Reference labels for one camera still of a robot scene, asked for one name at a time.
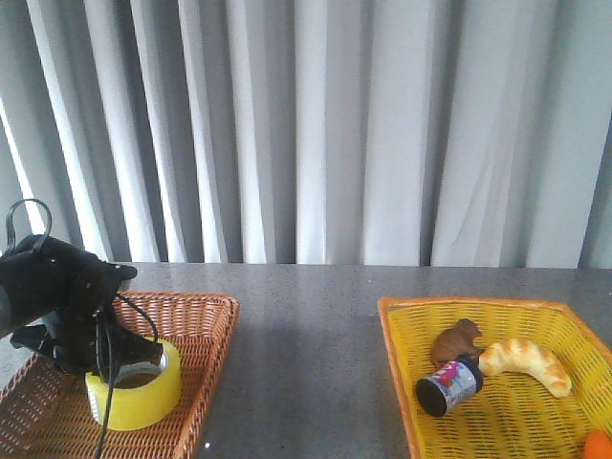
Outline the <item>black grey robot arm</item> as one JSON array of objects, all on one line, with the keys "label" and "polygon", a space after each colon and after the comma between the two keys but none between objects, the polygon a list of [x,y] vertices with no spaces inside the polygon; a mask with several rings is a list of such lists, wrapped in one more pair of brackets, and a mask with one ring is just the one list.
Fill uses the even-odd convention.
[{"label": "black grey robot arm", "polygon": [[34,235],[1,258],[1,335],[57,369],[108,380],[127,365],[162,359],[163,346],[118,322],[114,302],[136,268]]}]

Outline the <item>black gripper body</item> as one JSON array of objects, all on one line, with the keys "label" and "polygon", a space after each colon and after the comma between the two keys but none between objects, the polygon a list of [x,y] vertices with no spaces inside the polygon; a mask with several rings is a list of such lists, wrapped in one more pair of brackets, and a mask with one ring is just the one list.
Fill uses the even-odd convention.
[{"label": "black gripper body", "polygon": [[40,325],[22,327],[11,335],[11,345],[27,348],[48,359],[60,371],[116,377],[132,363],[159,363],[163,346],[125,327],[109,306],[93,313],[53,311]]}]

